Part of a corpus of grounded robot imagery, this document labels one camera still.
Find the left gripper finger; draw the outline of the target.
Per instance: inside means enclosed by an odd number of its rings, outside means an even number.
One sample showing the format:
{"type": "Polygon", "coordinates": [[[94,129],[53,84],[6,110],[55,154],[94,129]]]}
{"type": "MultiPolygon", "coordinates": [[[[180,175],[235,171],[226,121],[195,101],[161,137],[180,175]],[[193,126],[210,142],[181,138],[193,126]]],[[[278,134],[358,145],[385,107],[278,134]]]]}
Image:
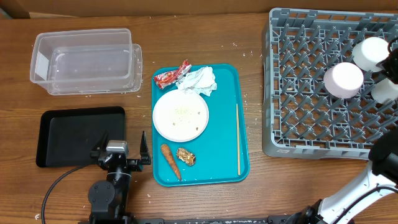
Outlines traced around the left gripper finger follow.
{"type": "Polygon", "coordinates": [[[90,154],[101,154],[106,148],[108,142],[108,132],[105,131],[99,141],[91,149],[90,154]]]}
{"type": "Polygon", "coordinates": [[[141,155],[141,164],[142,165],[151,165],[151,157],[150,157],[148,146],[147,146],[145,131],[142,132],[142,136],[141,136],[140,155],[141,155]]]}

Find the white cup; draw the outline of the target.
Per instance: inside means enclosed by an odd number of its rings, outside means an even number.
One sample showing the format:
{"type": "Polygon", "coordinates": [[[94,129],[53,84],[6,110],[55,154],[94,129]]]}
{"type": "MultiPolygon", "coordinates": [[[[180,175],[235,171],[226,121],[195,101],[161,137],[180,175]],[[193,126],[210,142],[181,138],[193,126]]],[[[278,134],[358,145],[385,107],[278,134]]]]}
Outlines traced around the white cup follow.
{"type": "Polygon", "coordinates": [[[352,56],[354,63],[365,72],[379,72],[376,65],[389,56],[388,42],[379,37],[369,37],[354,46],[352,56]]]}
{"type": "Polygon", "coordinates": [[[398,95],[397,84],[390,81],[388,78],[383,79],[375,84],[371,91],[373,99],[380,104],[385,104],[394,101],[398,95]]]}

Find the pink bowl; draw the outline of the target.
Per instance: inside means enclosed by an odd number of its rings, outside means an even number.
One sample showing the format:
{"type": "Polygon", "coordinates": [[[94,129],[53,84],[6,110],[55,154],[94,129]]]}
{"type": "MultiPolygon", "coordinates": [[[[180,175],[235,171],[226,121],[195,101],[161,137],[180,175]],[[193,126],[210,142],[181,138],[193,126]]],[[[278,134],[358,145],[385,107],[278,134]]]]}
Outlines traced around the pink bowl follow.
{"type": "Polygon", "coordinates": [[[337,98],[352,98],[361,88],[364,75],[353,63],[342,62],[328,69],[323,77],[326,90],[337,98]]]}

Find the pink round plate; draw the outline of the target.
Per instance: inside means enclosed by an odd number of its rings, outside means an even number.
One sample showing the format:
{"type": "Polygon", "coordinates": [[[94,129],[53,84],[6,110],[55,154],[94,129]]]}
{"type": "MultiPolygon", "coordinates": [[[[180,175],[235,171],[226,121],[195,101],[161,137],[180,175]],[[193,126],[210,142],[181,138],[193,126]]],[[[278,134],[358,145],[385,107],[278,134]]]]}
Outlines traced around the pink round plate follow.
{"type": "Polygon", "coordinates": [[[188,142],[204,132],[210,112],[205,100],[197,93],[172,90],[162,95],[152,110],[156,131],[173,142],[188,142]]]}

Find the white napkin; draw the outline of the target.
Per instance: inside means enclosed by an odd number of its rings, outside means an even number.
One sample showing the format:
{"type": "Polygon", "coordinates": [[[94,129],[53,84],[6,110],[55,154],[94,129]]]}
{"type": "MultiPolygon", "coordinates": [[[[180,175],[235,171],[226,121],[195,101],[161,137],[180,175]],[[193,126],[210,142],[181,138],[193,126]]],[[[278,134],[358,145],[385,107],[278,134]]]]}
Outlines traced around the white napkin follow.
{"type": "Polygon", "coordinates": [[[215,82],[213,68],[209,66],[202,67],[193,72],[188,72],[183,78],[176,82],[176,86],[179,90],[195,92],[205,96],[210,96],[218,87],[215,82]]]}

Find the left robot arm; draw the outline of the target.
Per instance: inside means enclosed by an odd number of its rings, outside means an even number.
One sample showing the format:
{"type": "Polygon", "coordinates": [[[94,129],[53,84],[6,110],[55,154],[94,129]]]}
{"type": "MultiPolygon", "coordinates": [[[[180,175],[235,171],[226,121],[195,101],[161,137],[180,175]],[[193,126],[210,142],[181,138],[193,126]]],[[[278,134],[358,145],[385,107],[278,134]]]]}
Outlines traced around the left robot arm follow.
{"type": "Polygon", "coordinates": [[[142,133],[139,149],[140,158],[128,158],[126,141],[109,140],[104,133],[90,157],[107,172],[105,180],[95,182],[88,191],[91,203],[89,223],[137,223],[134,215],[126,211],[127,198],[133,172],[142,172],[151,164],[146,134],[142,133]]]}

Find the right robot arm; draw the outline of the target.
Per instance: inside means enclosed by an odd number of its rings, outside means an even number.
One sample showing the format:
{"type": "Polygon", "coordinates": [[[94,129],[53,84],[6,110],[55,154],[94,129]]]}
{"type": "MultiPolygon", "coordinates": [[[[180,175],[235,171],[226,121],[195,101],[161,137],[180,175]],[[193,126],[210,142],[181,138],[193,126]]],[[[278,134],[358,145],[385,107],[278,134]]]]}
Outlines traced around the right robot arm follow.
{"type": "MultiPolygon", "coordinates": [[[[376,64],[385,79],[376,84],[371,96],[377,103],[397,98],[397,38],[387,46],[389,55],[376,64]]],[[[369,162],[355,179],[334,195],[291,215],[286,223],[351,223],[365,208],[389,194],[397,193],[397,129],[383,134],[374,143],[369,162]]]]}

